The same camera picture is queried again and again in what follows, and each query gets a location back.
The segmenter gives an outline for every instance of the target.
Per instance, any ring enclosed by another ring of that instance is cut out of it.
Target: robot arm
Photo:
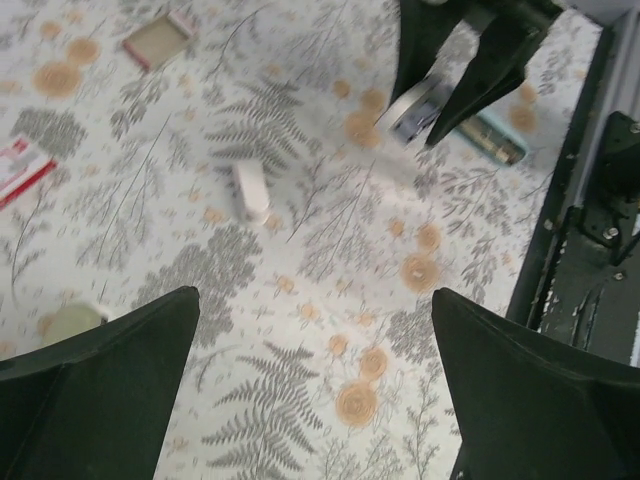
[[[400,55],[391,101],[424,79],[460,21],[478,31],[477,54],[427,139],[427,145],[436,145],[524,82],[525,66],[562,11],[550,0],[400,0]]]

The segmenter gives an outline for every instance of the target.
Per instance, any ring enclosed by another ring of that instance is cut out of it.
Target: white eraser
[[[259,160],[242,160],[233,164],[233,178],[238,187],[240,209],[245,219],[264,225],[270,215],[267,180]]]

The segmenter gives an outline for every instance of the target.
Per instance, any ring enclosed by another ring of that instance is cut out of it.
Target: red and white box
[[[56,161],[24,135],[0,150],[0,210],[53,170]]]

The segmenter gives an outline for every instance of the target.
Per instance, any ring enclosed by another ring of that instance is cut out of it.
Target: flower pattern
[[[454,135],[404,149],[376,128],[396,0],[165,3],[199,39],[148,74],[116,47],[159,4],[5,5],[0,124],[58,166],[0,211],[0,358],[70,301],[124,313],[195,285],[158,479],[447,478],[431,294],[508,304],[597,27],[565,13],[491,107],[534,152],[505,170]],[[456,78],[475,45],[459,26],[434,68]],[[242,159],[267,174],[264,227],[238,218]]]

